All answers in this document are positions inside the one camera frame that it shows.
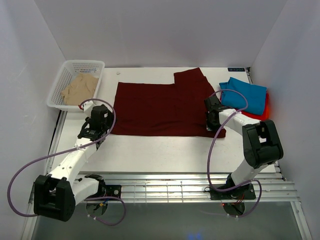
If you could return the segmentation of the dark red t shirt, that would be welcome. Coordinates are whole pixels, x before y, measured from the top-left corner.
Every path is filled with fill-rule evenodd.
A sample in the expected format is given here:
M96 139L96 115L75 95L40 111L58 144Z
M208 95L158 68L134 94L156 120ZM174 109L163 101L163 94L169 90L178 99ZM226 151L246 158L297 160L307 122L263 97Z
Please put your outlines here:
M172 84L119 82L114 135L224 138L207 130L205 99L214 88L200 68L174 73Z

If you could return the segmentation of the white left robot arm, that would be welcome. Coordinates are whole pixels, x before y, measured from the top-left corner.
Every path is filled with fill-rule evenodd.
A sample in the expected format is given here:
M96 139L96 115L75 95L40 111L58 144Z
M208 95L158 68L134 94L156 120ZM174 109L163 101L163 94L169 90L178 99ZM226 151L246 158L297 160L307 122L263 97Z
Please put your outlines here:
M103 177L89 174L79 179L77 176L114 126L114 113L104 104L95 105L92 101L84 104L83 110L87 117L75 149L51 172L35 180L33 211L36 215L66 222L76 205L89 197L100 200L106 195Z

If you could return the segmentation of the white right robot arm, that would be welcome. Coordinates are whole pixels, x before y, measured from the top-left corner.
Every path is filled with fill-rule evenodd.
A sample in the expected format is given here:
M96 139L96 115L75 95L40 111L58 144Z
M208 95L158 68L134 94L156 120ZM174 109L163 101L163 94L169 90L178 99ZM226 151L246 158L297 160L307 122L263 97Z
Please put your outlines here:
M244 115L242 109L223 106L215 94L205 99L204 104L207 126L215 130L206 164L209 186L215 192L226 192L230 198L237 199L244 193L244 186L250 184L257 174L283 158L284 151L276 125L270 119L261 121ZM210 177L211 155L218 135L225 126L242 136L244 160L228 176L225 185L217 188Z

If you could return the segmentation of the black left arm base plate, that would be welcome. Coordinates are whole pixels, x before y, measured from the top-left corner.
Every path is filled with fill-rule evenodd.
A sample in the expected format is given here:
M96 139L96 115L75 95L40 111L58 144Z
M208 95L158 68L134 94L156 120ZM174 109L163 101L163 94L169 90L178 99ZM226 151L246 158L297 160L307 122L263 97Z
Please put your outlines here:
M111 185L106 185L104 187L104 196L105 197L115 197L115 198L121 198L122 195L122 186L119 184L111 184Z

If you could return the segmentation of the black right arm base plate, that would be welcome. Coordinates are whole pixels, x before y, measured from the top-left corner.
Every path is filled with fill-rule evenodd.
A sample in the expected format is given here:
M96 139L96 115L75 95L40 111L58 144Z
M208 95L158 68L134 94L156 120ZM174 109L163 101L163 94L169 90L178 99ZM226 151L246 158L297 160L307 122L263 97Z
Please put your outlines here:
M208 188L211 200L255 200L256 194L253 185L247 184L230 191L215 191Z

